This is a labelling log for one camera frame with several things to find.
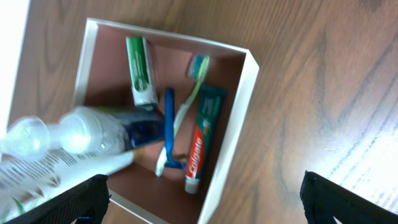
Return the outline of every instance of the wood grain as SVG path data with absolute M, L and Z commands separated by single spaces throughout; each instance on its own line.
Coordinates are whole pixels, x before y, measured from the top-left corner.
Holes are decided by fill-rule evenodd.
M 251 49 L 261 71 L 213 223 L 305 223 L 305 170 L 398 213 L 397 1 L 33 0 L 10 121 L 69 110 L 87 17 Z

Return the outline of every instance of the green toothbrush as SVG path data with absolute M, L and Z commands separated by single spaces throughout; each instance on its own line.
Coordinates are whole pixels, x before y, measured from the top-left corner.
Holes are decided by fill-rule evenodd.
M 193 87 L 191 95 L 180 106 L 180 109 L 178 110 L 177 115 L 175 116 L 173 123 L 174 137 L 177 135 L 178 129 L 180 128 L 180 125 L 185 115 L 187 114 L 189 107 L 191 107 L 193 101 L 197 97 L 200 85 L 205 81 L 209 66 L 210 66 L 209 56 L 207 55 L 194 56 L 188 72 L 188 76 L 192 79 L 195 79 L 197 82 L 195 84 L 195 87 Z M 166 148 L 163 147 L 156 162 L 156 169 L 155 169 L 156 176 L 160 177 L 162 175 L 166 163 L 167 163 Z

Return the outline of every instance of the white tube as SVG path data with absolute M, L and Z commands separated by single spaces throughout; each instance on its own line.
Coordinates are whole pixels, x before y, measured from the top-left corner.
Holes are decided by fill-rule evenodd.
M 134 152 L 109 157 L 51 150 L 40 161 L 0 163 L 0 223 L 28 212 L 96 174 L 109 175 L 133 161 Z

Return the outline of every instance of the black object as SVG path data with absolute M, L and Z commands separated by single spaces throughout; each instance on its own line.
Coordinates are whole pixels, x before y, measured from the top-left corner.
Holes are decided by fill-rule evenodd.
M 7 224 L 100 224 L 108 209 L 108 176 L 96 175 Z
M 300 198 L 309 224 L 398 223 L 397 215 L 314 172 L 305 172 Z

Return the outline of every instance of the red toothpaste tube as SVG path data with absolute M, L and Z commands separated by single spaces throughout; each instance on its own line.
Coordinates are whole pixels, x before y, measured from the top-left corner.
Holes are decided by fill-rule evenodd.
M 185 191 L 190 194 L 195 194 L 198 190 L 225 95 L 226 91 L 220 88 L 206 85 L 200 87 L 197 123 L 185 176 Z

